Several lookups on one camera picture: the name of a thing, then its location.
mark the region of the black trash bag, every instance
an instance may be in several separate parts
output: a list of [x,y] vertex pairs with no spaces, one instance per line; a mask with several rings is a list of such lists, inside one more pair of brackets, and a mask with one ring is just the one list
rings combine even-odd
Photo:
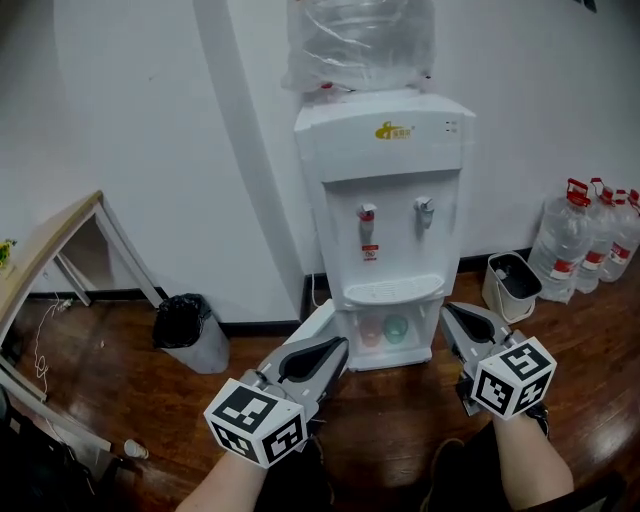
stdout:
[[164,300],[153,326],[153,346],[190,347],[200,338],[204,322],[211,315],[211,307],[202,295],[186,293]]

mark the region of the label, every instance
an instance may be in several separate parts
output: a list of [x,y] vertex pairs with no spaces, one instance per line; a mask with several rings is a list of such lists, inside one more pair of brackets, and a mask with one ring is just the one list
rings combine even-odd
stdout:
[[559,279],[560,281],[564,281],[565,279],[569,279],[571,277],[574,268],[576,268],[575,263],[564,260],[556,260],[556,263],[553,266],[553,270],[551,271],[551,277],[553,277],[554,279]]
[[609,253],[609,259],[618,265],[624,265],[629,259],[631,251],[619,246],[617,243],[613,243],[611,252]]
[[362,260],[363,261],[376,261],[378,259],[377,245],[363,245],[362,246]]
[[594,251],[589,251],[587,257],[582,262],[582,266],[587,270],[598,270],[602,262],[604,261],[606,254],[600,254]]
[[394,126],[391,121],[382,123],[382,128],[376,130],[376,137],[382,140],[410,139],[411,131],[414,129],[404,126]]

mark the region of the wooden table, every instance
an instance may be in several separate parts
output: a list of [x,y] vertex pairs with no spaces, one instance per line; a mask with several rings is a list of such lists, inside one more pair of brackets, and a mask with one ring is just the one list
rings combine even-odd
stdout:
[[[73,203],[37,226],[29,238],[19,246],[16,257],[10,262],[8,274],[0,277],[0,345],[36,278],[44,272],[51,261],[58,266],[79,299],[86,306],[90,305],[90,300],[73,266],[62,251],[71,237],[92,218],[95,218],[96,225],[107,243],[120,255],[145,296],[154,307],[157,308],[160,305],[162,298],[143,270],[135,251],[118,229],[113,214],[104,204],[102,192],[98,191]],[[49,408],[45,404],[46,394],[2,357],[0,357],[0,385],[35,413],[52,423],[103,450],[111,449],[109,441],[88,432],[81,425],[69,421]]]

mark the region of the white bin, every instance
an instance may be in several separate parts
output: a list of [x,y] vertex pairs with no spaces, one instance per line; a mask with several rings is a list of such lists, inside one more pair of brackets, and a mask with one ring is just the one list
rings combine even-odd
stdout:
[[229,340],[213,315],[204,321],[200,338],[193,345],[162,350],[197,373],[221,373],[229,365]]
[[532,315],[542,283],[515,252],[489,257],[482,298],[489,309],[513,324]]

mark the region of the red label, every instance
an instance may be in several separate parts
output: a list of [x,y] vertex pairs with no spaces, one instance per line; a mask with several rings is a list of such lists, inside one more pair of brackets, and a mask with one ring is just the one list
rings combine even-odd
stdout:
[[609,253],[609,258],[618,265],[624,265],[630,255],[631,251],[629,249],[625,249],[614,242],[613,247],[611,247],[611,253]]
[[597,252],[589,251],[586,260],[589,263],[602,263],[604,261],[605,254],[599,254]]
[[587,254],[587,257],[582,262],[582,266],[587,270],[598,270],[605,257],[606,254],[589,251],[589,254]]
[[569,279],[575,267],[576,264],[570,261],[556,260],[553,270],[551,271],[551,277],[562,280]]
[[362,246],[362,259],[364,261],[376,261],[378,259],[377,245],[363,245]]

